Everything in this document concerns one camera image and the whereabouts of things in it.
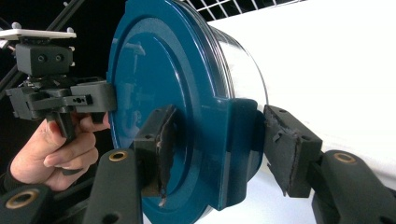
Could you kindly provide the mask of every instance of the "blue plastic lid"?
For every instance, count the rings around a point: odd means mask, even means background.
[[[166,204],[143,199],[153,223],[192,223],[208,207],[241,202],[251,170],[260,166],[262,152],[250,148],[257,104],[231,99],[226,66],[210,28],[191,8],[171,0],[126,3],[107,74],[118,101],[110,114],[115,148],[131,145],[152,110],[178,111]]]

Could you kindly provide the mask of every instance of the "white surface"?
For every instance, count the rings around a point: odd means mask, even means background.
[[[0,31],[0,39],[18,40],[20,36],[47,37],[49,39],[76,38],[76,33],[10,29]]]
[[[210,25],[262,70],[270,105],[360,157],[396,188],[396,2],[309,0]]]

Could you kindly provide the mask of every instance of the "wire grid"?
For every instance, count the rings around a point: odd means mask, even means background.
[[[264,7],[277,7],[304,0],[181,0],[198,11],[206,21],[240,15]]]

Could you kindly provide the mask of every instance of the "blue lid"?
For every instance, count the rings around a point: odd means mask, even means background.
[[[158,205],[160,197],[143,199],[153,223],[192,223],[208,206],[221,210],[241,202],[249,167],[260,166],[260,152],[253,165],[248,163],[257,104],[230,99],[227,65],[219,53],[210,28],[183,3],[126,3],[107,74],[118,101],[110,114],[115,148],[131,145],[152,110],[163,105],[178,110],[166,205]]]

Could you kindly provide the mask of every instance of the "human hand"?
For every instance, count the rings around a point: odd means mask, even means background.
[[[105,114],[102,124],[91,116],[75,114],[76,139],[64,146],[65,138],[55,121],[44,120],[10,166],[12,176],[25,184],[46,184],[53,190],[64,190],[88,171],[98,160],[93,132],[110,127]],[[62,169],[82,169],[74,175],[63,175]]]

